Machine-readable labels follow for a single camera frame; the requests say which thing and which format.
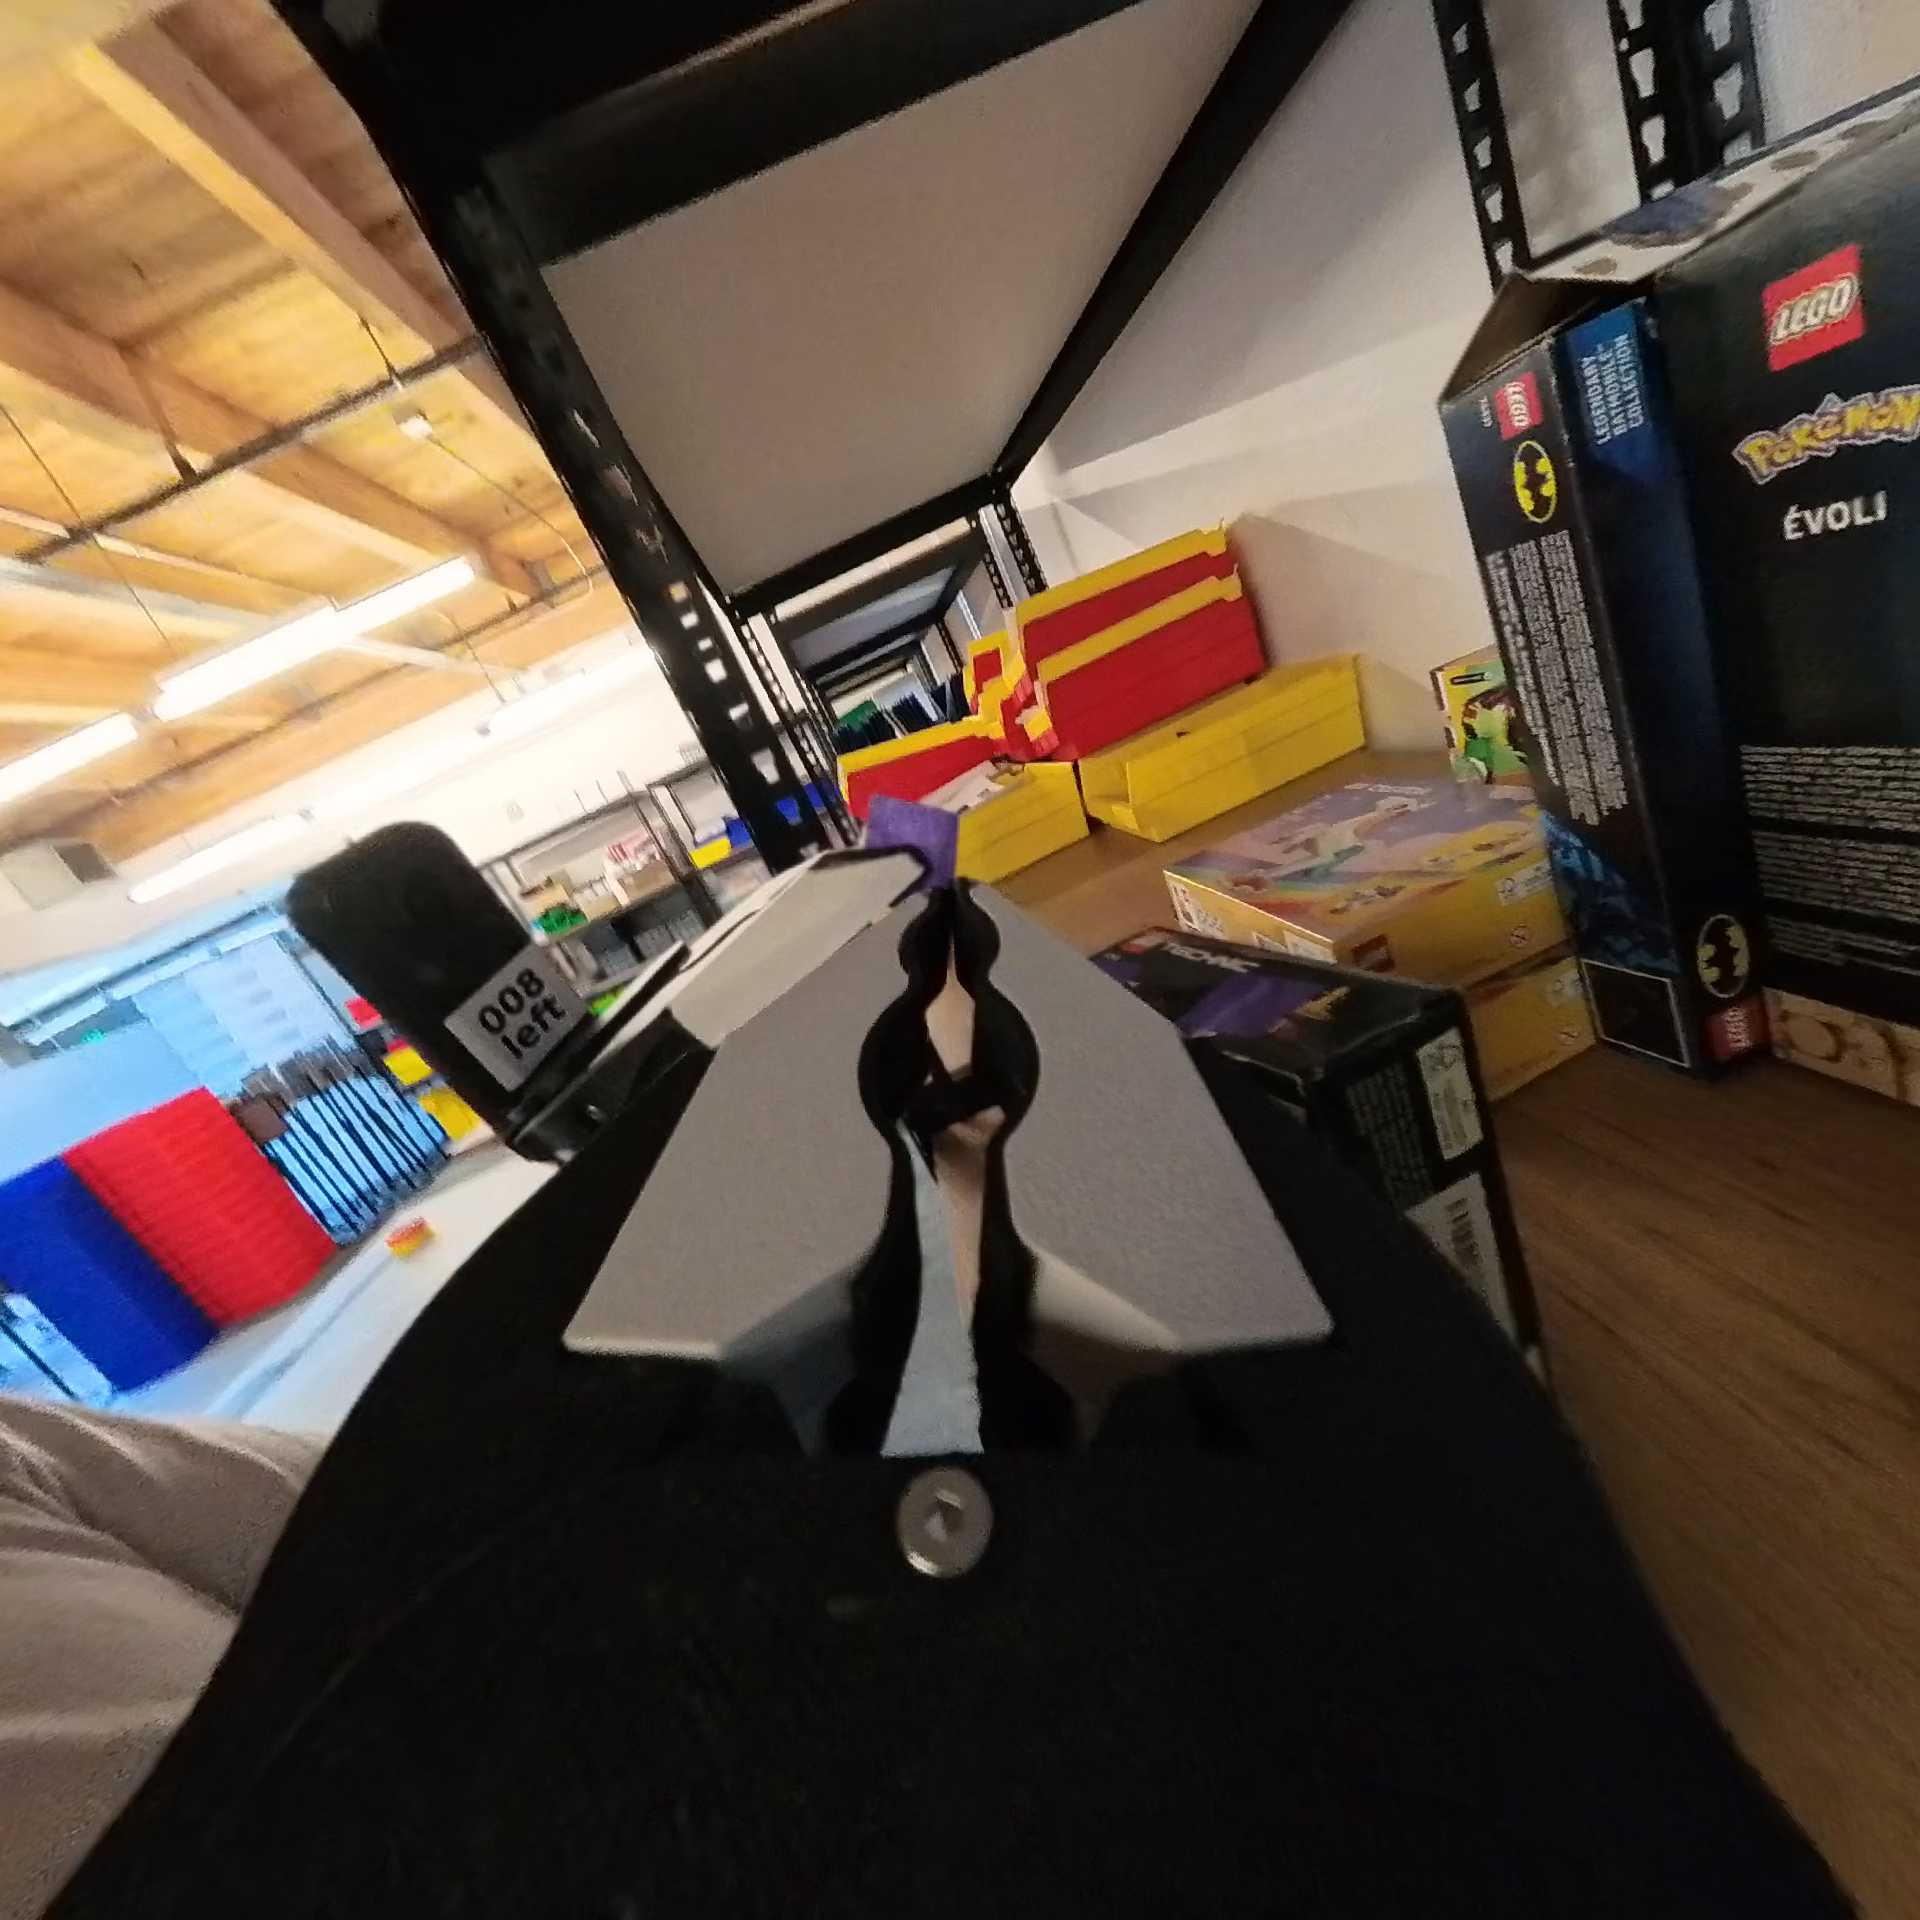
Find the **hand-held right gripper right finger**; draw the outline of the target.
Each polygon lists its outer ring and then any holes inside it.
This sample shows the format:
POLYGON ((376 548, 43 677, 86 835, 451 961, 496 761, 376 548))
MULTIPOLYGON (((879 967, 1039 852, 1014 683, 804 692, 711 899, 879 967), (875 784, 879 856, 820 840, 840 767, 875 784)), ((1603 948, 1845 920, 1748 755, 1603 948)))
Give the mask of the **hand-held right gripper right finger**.
POLYGON ((1087 1433, 1196 1361, 1325 1346, 1333 1315, 1179 1031, 987 884, 955 889, 982 1153, 982 1433, 1087 1433))

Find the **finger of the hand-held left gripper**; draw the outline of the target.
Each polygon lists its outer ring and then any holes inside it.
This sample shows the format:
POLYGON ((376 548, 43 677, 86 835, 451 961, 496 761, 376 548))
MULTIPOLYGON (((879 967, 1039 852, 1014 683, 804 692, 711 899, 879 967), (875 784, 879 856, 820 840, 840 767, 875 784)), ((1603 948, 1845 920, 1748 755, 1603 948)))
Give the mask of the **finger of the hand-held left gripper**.
POLYGON ((781 871, 688 948, 663 1018, 717 1049, 925 883, 928 860, 911 849, 839 849, 781 871))

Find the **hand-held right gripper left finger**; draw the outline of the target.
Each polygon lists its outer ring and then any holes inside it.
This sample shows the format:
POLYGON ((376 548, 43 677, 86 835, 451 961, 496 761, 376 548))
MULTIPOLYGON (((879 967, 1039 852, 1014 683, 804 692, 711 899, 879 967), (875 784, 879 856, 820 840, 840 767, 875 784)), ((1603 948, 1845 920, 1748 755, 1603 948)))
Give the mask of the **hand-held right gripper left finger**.
POLYGON ((941 935, 909 899, 727 1035, 574 1309, 568 1353, 768 1387, 806 1450, 962 1447, 949 1195, 911 1138, 941 935))

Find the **small black yellow toy box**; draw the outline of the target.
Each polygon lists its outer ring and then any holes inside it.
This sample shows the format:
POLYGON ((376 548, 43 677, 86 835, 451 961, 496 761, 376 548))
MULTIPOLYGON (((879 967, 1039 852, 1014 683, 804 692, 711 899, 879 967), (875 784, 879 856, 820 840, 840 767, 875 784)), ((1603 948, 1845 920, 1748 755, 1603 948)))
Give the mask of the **small black yellow toy box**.
POLYGON ((1093 965, 1183 1037, 1251 1068, 1544 1367, 1492 1100, 1458 993, 1182 929, 1143 929, 1093 965))

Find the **wooden desk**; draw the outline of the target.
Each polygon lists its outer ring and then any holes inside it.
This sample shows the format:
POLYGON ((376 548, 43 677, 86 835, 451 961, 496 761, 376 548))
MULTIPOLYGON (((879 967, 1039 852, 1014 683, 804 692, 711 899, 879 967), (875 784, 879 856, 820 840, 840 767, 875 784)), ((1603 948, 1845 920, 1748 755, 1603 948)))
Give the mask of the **wooden desk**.
POLYGON ((1917 1913, 1916 1111, 1606 1047, 1498 1105, 1554 1395, 1743 1755, 1917 1913))

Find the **row of black chairs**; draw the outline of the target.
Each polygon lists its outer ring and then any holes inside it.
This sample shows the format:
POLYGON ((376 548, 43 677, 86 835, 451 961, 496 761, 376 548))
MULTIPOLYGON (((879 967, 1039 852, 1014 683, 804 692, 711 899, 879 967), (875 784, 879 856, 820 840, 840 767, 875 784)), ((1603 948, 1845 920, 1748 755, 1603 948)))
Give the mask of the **row of black chairs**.
POLYGON ((359 1047, 253 1069, 226 1111, 338 1249, 371 1236, 451 1161, 445 1129, 359 1047))

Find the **yellow plastic bin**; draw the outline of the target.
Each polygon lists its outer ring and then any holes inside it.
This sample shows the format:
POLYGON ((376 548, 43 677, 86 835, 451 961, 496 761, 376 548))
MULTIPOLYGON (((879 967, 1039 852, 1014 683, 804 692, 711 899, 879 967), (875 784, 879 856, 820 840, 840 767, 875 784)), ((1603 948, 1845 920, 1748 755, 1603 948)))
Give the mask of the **yellow plastic bin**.
POLYGON ((982 761, 925 801, 957 821, 954 871, 999 883, 1091 835, 1072 761, 982 761))
POLYGON ((1364 748, 1360 673, 1330 656, 1263 673, 1078 760, 1093 825, 1160 845, 1364 748))

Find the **long ceiling light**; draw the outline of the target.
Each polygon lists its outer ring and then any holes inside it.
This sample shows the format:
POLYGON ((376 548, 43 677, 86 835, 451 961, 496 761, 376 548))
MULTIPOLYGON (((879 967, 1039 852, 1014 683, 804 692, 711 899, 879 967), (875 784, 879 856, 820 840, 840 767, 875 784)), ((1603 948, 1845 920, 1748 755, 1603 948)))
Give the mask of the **long ceiling light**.
POLYGON ((479 586, 466 557, 445 560, 348 605, 322 605, 239 640, 160 677, 150 719, 179 723, 284 680, 327 655, 382 648, 379 635, 403 619, 432 610, 456 593, 479 586))
POLYGON ((12 807, 84 768, 136 746, 139 728, 128 711, 56 737, 2 767, 2 804, 12 807))

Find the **white folding table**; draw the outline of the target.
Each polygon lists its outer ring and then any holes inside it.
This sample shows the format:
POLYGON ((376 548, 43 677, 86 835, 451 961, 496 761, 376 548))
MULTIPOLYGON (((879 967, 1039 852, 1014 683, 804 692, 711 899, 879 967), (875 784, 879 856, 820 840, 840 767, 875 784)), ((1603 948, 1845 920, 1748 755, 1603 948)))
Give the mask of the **white folding table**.
POLYGON ((330 1441, 452 1274, 552 1177, 493 1151, 451 1172, 414 1212, 428 1231, 418 1251, 372 1236, 293 1306, 152 1391, 152 1412, 330 1441))

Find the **black metal rack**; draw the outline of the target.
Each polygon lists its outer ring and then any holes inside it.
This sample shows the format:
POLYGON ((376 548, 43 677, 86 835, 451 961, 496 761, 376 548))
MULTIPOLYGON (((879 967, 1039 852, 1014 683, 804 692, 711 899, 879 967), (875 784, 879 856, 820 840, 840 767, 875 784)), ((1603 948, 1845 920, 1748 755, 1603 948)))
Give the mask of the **black metal rack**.
POLYGON ((1222 522, 1277 661, 1351 656, 1366 739, 1421 751, 1427 668, 1486 629, 1434 413, 1498 260, 1683 168, 1754 80, 1747 4, 1255 4, 989 475, 792 576, 715 589, 618 429, 501 186, 663 157, 668 208, 1125 4, 274 4, 372 137, 758 842, 735 632, 951 522, 1044 583, 1222 522))

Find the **blue foam block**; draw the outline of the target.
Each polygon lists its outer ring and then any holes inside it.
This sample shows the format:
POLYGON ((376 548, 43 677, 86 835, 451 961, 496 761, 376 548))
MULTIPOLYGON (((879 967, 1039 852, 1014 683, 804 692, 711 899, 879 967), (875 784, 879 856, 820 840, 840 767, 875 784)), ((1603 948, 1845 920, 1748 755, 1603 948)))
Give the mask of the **blue foam block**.
POLYGON ((2 1283, 108 1381, 136 1392, 199 1359, 207 1315, 59 1160, 2 1183, 2 1283))

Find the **purple green toy box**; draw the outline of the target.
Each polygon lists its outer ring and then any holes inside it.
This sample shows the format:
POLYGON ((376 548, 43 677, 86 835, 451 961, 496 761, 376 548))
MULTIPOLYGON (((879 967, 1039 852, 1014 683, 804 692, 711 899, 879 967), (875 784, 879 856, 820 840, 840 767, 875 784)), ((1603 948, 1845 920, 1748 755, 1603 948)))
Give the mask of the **purple green toy box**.
POLYGON ((1507 683, 1500 649, 1491 643, 1435 666, 1429 687, 1447 737, 1451 777, 1531 795, 1520 706, 1507 683))

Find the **wooden rack shelf board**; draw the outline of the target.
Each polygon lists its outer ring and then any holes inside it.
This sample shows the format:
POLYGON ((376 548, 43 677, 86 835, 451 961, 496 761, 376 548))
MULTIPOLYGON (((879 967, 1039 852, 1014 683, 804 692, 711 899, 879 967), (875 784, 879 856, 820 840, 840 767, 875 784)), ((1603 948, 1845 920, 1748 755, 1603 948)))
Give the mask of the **wooden rack shelf board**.
POLYGON ((668 208, 590 161, 525 247, 735 602, 989 475, 1258 4, 1125 4, 668 208))

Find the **black bat logo toy box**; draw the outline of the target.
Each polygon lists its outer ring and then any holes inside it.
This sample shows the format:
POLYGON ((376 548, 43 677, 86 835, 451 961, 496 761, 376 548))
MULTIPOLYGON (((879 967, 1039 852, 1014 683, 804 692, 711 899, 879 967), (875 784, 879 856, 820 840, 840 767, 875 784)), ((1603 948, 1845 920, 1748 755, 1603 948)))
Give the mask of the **black bat logo toy box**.
POLYGON ((1647 301, 1510 274, 1439 397, 1597 1040, 1767 1047, 1760 880, 1647 301))

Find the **black toy box yellow logo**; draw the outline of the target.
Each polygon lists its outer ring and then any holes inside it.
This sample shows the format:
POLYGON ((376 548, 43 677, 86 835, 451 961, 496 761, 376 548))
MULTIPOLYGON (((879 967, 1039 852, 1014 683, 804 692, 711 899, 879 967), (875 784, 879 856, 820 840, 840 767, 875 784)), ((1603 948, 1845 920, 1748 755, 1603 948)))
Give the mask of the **black toy box yellow logo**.
POLYGON ((1916 101, 1660 277, 1780 994, 1917 1018, 1916 101))

